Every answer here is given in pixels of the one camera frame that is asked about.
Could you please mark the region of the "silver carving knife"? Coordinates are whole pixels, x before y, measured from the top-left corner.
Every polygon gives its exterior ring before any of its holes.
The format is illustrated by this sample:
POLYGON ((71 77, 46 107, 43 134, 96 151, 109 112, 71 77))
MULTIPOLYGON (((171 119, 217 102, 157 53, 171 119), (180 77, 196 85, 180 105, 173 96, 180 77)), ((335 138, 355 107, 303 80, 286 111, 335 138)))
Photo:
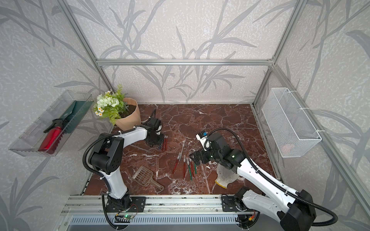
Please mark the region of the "silver carving knife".
POLYGON ((179 161, 181 160, 181 156, 182 156, 182 153, 183 153, 183 150, 184 150, 184 147, 185 147, 185 143, 186 143, 186 141, 182 142, 182 149, 181 149, 181 151, 179 152, 179 155, 178 155, 178 160, 179 161))

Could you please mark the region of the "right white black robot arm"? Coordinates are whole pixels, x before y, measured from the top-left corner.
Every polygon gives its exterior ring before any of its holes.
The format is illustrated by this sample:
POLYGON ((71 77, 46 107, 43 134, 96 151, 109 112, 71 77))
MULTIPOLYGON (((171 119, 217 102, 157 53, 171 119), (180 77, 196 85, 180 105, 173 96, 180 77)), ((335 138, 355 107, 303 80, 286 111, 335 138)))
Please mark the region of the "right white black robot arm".
POLYGON ((247 179, 264 194, 251 189, 237 193, 239 210, 256 210, 279 222, 285 231, 308 231, 311 227, 324 227, 335 224, 338 216, 331 210, 313 202, 310 193, 300 192, 280 182, 247 154, 242 143, 240 149, 232 149, 217 130, 208 134, 201 131, 196 135, 202 148, 190 154, 196 165, 210 161, 233 171, 247 179))

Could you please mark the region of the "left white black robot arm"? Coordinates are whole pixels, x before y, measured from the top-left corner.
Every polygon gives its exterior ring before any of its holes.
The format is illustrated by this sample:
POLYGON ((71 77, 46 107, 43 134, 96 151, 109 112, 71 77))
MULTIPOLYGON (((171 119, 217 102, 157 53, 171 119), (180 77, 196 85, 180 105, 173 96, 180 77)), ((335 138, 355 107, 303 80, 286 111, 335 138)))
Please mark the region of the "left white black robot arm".
POLYGON ((135 125, 130 130, 112 134, 102 133, 85 150, 82 157, 83 166, 104 181, 110 198, 122 200, 128 197, 128 189, 119 170, 123 149, 138 141, 145 141, 149 146, 162 144, 164 135, 161 129, 161 120, 150 117, 143 124, 135 125))

